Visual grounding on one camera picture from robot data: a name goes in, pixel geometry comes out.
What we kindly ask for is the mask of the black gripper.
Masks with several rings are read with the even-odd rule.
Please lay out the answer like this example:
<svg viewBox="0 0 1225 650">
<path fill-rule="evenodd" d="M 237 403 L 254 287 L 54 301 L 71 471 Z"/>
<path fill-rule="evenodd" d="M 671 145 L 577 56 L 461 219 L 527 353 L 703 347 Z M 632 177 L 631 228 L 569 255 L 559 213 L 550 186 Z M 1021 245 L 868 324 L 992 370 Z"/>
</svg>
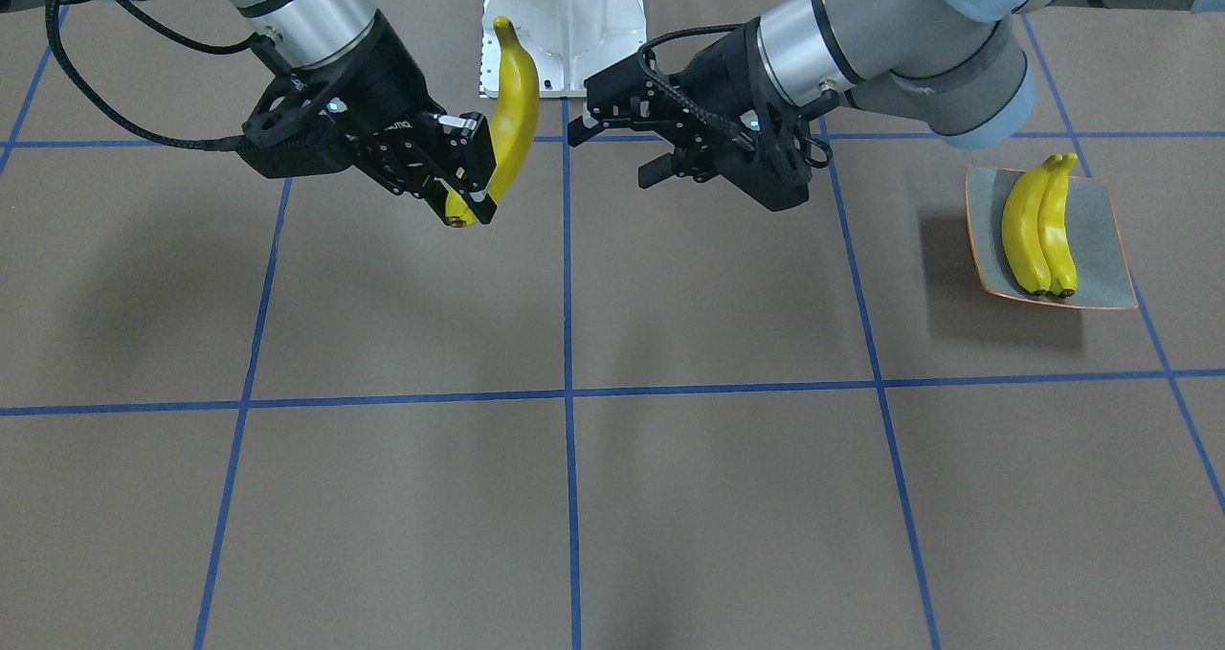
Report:
<svg viewBox="0 0 1225 650">
<path fill-rule="evenodd" d="M 464 211 L 480 224 L 491 222 L 496 158 L 489 118 L 478 111 L 446 115 L 383 13 L 372 13 L 370 28 L 350 51 L 289 75 L 334 83 L 336 95 L 323 113 L 355 144 L 353 168 L 385 191 L 424 201 L 434 213 L 443 213 L 447 226 L 468 226 Z M 451 191 L 463 209 L 446 211 Z"/>
</svg>

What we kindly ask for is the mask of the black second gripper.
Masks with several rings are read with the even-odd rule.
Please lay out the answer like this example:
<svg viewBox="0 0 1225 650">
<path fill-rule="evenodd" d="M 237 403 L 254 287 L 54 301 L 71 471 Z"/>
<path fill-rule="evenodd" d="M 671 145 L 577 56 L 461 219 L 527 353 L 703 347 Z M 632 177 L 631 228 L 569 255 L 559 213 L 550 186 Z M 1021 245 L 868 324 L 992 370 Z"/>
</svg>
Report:
<svg viewBox="0 0 1225 650">
<path fill-rule="evenodd" d="M 677 91 L 701 109 L 735 122 L 752 148 L 696 122 L 685 144 L 643 163 L 639 189 L 671 177 L 708 182 L 722 176 L 772 213 L 790 211 L 810 200 L 813 166 L 805 160 L 809 124 L 800 110 L 777 91 L 760 49 L 761 21 L 753 18 L 722 35 L 679 71 Z M 659 143 L 671 129 L 670 119 L 598 119 L 581 115 L 566 125 L 566 144 Z"/>
</svg>

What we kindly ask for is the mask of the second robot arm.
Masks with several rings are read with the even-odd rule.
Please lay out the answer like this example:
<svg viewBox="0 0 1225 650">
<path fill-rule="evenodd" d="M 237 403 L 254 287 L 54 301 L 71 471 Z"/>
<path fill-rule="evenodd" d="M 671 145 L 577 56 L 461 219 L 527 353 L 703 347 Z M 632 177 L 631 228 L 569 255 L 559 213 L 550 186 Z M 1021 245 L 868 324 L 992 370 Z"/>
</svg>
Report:
<svg viewBox="0 0 1225 650">
<path fill-rule="evenodd" d="M 657 133 L 673 151 L 639 166 L 641 189 L 722 176 L 767 211 L 809 201 L 831 144 L 811 122 L 849 106 L 926 122 L 947 144 L 1001 143 L 1030 118 L 1036 73 L 1012 21 L 1047 6 L 1221 11 L 1223 0 L 784 0 L 717 40 L 677 73 L 657 40 L 590 75 L 568 143 L 609 129 Z"/>
</svg>

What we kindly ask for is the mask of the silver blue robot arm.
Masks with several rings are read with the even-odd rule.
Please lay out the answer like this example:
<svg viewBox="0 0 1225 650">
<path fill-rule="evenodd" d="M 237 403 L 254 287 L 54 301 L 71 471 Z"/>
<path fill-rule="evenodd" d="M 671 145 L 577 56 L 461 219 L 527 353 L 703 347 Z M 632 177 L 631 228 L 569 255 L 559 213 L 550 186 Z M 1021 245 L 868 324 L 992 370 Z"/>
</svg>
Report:
<svg viewBox="0 0 1225 650">
<path fill-rule="evenodd" d="M 118 5 L 167 39 L 194 51 L 250 53 L 273 78 L 239 133 L 184 140 L 124 118 L 91 87 L 61 35 L 64 6 Z M 490 122 L 472 111 L 450 115 L 376 0 L 227 0 L 250 28 L 228 45 L 172 31 L 145 13 L 149 0 L 2 0 L 2 12 L 40 9 L 53 58 L 96 108 L 141 140 L 191 151 L 233 153 L 270 179 L 316 176 L 355 168 L 394 195 L 421 200 L 456 226 L 458 211 L 486 224 L 496 212 Z"/>
</svg>

